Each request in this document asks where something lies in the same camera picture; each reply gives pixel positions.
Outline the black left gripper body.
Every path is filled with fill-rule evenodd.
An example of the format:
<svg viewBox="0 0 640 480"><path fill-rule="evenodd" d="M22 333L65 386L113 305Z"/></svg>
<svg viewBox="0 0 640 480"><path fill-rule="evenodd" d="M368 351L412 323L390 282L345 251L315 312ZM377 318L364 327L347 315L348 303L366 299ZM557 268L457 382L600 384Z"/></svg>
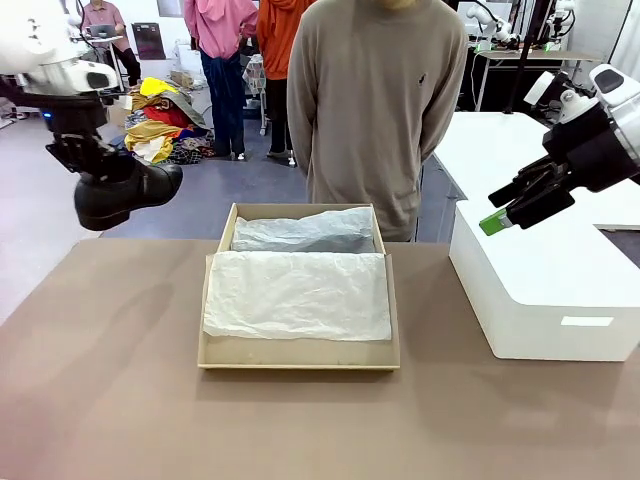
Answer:
<svg viewBox="0 0 640 480"><path fill-rule="evenodd" d="M55 144L67 138L98 144L98 128L107 123L106 108L98 94L47 96L45 123Z"/></svg>

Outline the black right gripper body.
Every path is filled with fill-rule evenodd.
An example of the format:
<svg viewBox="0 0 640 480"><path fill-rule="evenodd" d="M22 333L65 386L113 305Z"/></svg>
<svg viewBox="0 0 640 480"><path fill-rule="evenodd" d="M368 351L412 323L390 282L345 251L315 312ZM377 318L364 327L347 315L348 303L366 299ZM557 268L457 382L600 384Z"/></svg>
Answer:
<svg viewBox="0 0 640 480"><path fill-rule="evenodd" d="M556 123L542 145L555 165L556 182L567 191L584 187L597 193L639 173L603 107Z"/></svg>

